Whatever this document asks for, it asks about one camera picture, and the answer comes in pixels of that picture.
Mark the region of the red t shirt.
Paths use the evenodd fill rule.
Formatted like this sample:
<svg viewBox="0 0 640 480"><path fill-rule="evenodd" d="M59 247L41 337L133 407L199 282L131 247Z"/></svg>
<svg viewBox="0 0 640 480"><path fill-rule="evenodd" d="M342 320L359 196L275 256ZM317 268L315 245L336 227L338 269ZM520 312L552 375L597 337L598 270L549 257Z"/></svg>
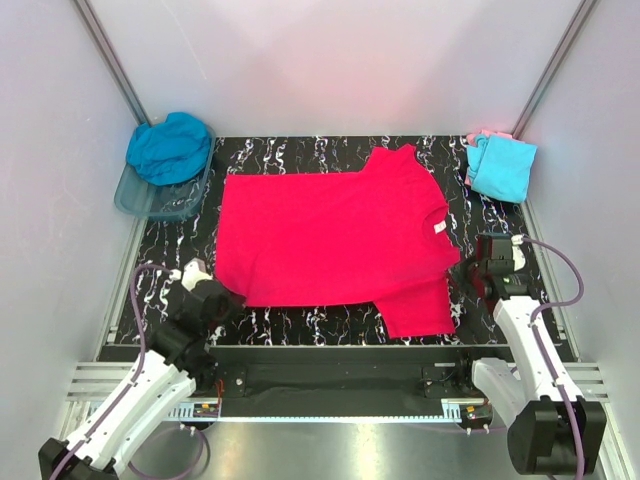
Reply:
<svg viewBox="0 0 640 480"><path fill-rule="evenodd" d="M451 334L448 212L412 145L357 172L230 174L215 275L250 307L371 303L393 338Z"/></svg>

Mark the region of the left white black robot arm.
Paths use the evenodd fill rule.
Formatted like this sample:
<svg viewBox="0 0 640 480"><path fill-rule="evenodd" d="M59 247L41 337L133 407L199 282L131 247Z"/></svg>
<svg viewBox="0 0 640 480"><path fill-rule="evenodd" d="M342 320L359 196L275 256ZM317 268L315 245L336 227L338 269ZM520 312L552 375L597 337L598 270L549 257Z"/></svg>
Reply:
<svg viewBox="0 0 640 480"><path fill-rule="evenodd" d="M210 330L235 320L245 303L216 280L184 287L179 305L94 414L66 439L43 444L41 477L117 479L174 407L191 395L218 393Z"/></svg>

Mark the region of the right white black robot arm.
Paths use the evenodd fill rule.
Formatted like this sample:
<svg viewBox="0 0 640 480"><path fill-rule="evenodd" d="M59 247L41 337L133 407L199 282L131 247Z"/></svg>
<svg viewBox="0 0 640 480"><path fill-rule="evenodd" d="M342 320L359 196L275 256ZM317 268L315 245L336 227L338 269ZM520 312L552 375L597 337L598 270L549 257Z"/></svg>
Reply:
<svg viewBox="0 0 640 480"><path fill-rule="evenodd" d="M466 396L481 392L507 429L507 447L521 475L573 475L582 479L596 466L607 416L585 397L564 366L544 322L555 308L544 303L522 269L526 235L482 233L474 257L465 260L465 285L484 302L505 336L515 365L480 358L454 371Z"/></svg>

